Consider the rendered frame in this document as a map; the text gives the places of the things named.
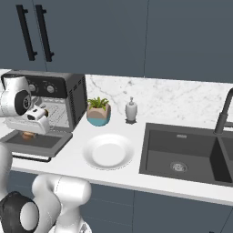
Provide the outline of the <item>green plant in pot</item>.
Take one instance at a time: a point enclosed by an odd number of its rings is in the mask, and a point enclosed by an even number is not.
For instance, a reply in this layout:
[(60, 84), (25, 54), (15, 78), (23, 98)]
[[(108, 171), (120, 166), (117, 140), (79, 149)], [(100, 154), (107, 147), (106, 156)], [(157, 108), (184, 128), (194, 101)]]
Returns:
[(86, 118), (89, 123), (96, 127), (106, 125), (111, 117), (111, 106), (106, 98), (93, 98), (87, 100)]

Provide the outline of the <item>brown baguette bread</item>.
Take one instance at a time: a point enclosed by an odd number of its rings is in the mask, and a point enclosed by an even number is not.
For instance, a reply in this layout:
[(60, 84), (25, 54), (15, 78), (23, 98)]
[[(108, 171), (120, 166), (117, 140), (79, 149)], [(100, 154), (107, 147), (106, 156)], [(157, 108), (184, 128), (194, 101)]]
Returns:
[(30, 139), (32, 139), (33, 137), (35, 136), (35, 134), (34, 133), (31, 133), (31, 132), (23, 132), (22, 133), (22, 138), (24, 139), (24, 140), (30, 140)]

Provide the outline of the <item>grey toaster oven door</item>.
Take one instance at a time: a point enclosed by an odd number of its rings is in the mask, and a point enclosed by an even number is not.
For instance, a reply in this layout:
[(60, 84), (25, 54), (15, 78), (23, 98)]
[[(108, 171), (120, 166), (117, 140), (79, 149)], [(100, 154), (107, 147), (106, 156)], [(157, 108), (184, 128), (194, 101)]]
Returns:
[(30, 140), (24, 140), (22, 134), (14, 130), (0, 138), (0, 142), (7, 144), (9, 149), (16, 153), (55, 157), (72, 138), (71, 133), (51, 131), (46, 135), (36, 135)]

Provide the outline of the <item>dark blue cupboard door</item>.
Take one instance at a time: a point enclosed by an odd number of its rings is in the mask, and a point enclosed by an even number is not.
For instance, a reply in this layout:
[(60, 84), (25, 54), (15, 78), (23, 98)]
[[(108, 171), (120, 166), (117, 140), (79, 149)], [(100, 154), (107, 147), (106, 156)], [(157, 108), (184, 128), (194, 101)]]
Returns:
[(54, 54), (49, 71), (142, 76), (147, 0), (34, 0)]
[[(16, 5), (28, 10), (27, 23), (37, 52), (35, 61), (28, 59)], [(0, 0), (0, 68), (46, 71), (33, 0)]]
[(233, 0), (149, 0), (145, 76), (233, 83)]

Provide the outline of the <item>dark grey sink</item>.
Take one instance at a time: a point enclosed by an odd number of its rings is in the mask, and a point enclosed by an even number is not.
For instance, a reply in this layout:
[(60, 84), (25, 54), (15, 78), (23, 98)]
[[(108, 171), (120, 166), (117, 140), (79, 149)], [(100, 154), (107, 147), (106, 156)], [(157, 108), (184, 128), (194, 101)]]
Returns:
[(233, 187), (233, 161), (212, 129), (146, 123), (139, 173)]

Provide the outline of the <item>black tap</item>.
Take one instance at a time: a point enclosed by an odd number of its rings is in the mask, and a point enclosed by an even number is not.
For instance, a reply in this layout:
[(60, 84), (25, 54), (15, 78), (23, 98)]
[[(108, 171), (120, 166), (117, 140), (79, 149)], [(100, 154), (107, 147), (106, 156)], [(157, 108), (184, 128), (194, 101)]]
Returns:
[(231, 104), (232, 98), (233, 98), (233, 87), (228, 91), (223, 109), (218, 115), (218, 121), (214, 129), (214, 133), (216, 135), (221, 135), (225, 127), (233, 128), (233, 122), (228, 122), (228, 109)]

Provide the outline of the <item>black toaster oven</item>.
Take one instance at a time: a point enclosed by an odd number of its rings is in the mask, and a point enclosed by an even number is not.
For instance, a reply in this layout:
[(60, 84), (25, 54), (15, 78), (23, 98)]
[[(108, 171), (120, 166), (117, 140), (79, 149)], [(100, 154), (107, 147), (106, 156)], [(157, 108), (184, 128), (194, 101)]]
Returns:
[[(1, 76), (25, 76), (28, 85), (35, 85), (32, 102), (48, 111), (50, 130), (73, 132), (87, 108), (86, 78), (84, 74), (11, 70)], [(47, 86), (53, 86), (49, 93)]]

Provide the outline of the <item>grey soap dispenser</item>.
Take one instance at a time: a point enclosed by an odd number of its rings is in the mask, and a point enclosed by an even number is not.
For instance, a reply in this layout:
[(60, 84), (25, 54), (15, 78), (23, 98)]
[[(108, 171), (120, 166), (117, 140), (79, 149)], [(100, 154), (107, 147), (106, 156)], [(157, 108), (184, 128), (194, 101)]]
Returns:
[(130, 97), (130, 101), (126, 104), (125, 112), (127, 122), (135, 123), (137, 116), (137, 104), (133, 101), (133, 97)]

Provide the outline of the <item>dark blue base cupboards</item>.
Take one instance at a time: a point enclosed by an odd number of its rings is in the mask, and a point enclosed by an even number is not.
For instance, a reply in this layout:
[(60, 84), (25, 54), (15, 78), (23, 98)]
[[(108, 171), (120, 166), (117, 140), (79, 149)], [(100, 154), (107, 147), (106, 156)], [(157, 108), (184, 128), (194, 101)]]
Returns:
[(93, 233), (233, 233), (233, 187), (89, 167), (56, 174), (91, 182), (81, 207)]

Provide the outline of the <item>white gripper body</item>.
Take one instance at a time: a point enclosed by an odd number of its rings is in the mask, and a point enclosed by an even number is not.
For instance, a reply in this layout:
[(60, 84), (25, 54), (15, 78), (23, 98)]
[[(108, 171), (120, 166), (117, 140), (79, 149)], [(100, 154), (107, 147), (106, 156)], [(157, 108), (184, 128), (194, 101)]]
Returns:
[(15, 130), (45, 135), (49, 132), (50, 126), (47, 118), (42, 116), (39, 120), (27, 120), (21, 117), (7, 117), (6, 125)]

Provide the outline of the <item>white plate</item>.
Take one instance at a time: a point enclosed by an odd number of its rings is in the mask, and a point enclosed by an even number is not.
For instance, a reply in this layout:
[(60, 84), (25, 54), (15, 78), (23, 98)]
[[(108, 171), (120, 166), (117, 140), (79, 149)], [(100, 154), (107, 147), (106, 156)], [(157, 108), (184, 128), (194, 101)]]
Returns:
[(83, 148), (87, 164), (100, 170), (116, 170), (132, 161), (135, 149), (129, 139), (118, 134), (91, 138)]

